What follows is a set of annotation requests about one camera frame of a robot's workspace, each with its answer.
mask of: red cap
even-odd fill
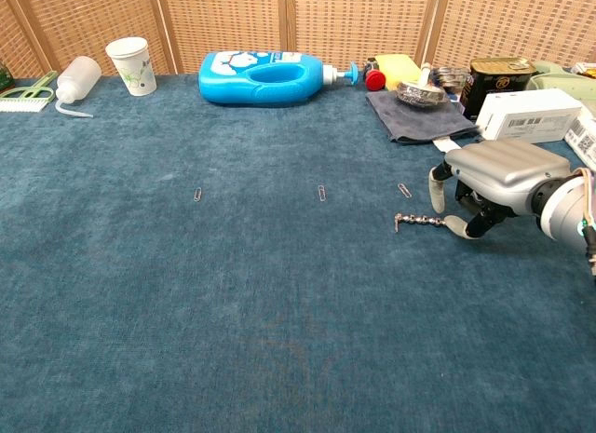
[[[370,70],[364,79],[366,88],[370,91],[380,90],[385,86],[385,75],[378,70]]]

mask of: metal tin can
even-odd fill
[[[524,58],[481,58],[470,63],[460,102],[464,116],[476,121],[488,93],[525,89],[536,69]]]

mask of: white squeeze bottle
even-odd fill
[[[66,110],[61,108],[61,105],[72,104],[85,98],[101,75],[102,69],[92,58],[87,56],[74,58],[74,61],[58,76],[56,110],[61,114],[92,118],[93,115]]]

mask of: robotic arm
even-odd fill
[[[577,250],[587,246],[596,277],[589,169],[572,173],[566,158],[519,140],[469,144],[448,152],[428,174],[430,199],[438,213],[445,210],[443,182],[453,176],[457,178],[455,200],[476,212],[469,223],[456,216],[444,218],[458,236],[478,239],[507,217],[535,216],[547,236]]]

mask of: blue plastic bottle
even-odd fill
[[[305,101],[338,77],[358,81],[348,72],[323,65],[314,56],[291,52],[222,51],[205,57],[198,88],[207,101],[220,104],[278,104]]]

